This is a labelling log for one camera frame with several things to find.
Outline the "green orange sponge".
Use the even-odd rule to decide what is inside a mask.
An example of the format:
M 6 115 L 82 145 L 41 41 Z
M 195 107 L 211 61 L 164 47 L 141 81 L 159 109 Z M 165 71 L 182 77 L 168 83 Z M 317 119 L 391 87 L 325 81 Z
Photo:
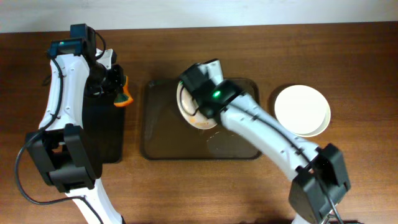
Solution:
M 123 75 L 121 85 L 118 89 L 118 94 L 114 99 L 114 106 L 122 108 L 130 105 L 134 101 L 129 92 L 128 83 L 128 77 L 126 75 Z

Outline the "white plate top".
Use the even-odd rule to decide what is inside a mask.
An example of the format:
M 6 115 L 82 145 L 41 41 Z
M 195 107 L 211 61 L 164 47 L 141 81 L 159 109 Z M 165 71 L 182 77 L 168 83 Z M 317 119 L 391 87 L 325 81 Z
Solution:
M 177 106 L 185 121 L 197 129 L 207 130 L 214 128 L 217 123 L 214 119 L 208 119 L 198 110 L 196 100 L 184 87 L 183 82 L 177 85 Z

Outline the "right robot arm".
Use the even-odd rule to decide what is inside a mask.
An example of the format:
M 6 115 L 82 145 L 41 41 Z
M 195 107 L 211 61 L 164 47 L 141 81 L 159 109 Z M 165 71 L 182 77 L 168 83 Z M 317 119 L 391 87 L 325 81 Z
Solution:
M 217 58 L 194 63 L 179 76 L 195 105 L 193 114 L 214 120 L 240 135 L 267 156 L 290 180 L 294 223 L 328 223 L 343 219 L 337 205 L 351 188 L 343 153 L 333 144 L 321 148 L 286 128 L 234 81 L 225 79 Z

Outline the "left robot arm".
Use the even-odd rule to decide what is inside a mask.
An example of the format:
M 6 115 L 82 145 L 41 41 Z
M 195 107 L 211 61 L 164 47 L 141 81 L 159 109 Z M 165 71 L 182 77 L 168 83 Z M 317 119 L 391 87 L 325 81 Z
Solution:
M 88 223 L 124 223 L 112 206 L 101 180 L 103 160 L 83 127 L 85 98 L 114 97 L 113 106 L 132 103 L 128 78 L 116 64 L 113 49 L 98 49 L 99 33 L 86 24 L 70 27 L 70 36 L 54 40 L 50 59 L 50 92 L 39 128 L 27 134 L 22 147 L 28 151 L 44 182 L 64 193 L 64 198 L 37 201 L 22 188 L 14 166 L 17 187 L 28 201 L 48 205 L 71 200 Z

